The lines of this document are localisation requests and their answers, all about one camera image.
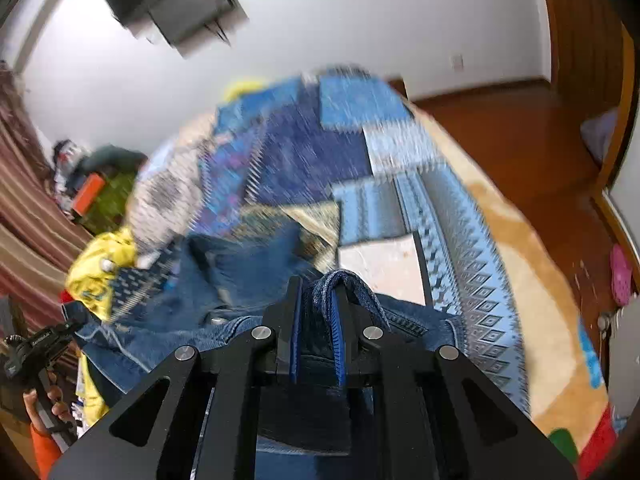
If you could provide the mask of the left hand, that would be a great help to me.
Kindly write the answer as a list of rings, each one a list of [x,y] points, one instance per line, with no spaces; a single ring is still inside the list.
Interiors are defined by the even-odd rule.
[[[50,388],[47,390],[47,396],[52,402],[51,414],[59,420],[62,420],[62,422],[71,422],[73,420],[73,416],[70,414],[68,405],[63,401],[61,388],[56,385],[50,385]],[[38,434],[47,436],[49,434],[49,430],[47,430],[47,427],[43,423],[43,420],[37,410],[37,391],[35,389],[25,391],[23,393],[23,401],[26,413],[34,429]]]

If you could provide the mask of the orange sleeve forearm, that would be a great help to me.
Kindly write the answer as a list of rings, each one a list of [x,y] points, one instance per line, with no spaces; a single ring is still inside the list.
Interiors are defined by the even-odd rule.
[[[34,425],[30,425],[29,430],[32,437],[38,476],[41,480],[47,480],[55,462],[62,456],[62,452],[51,436],[42,434]]]

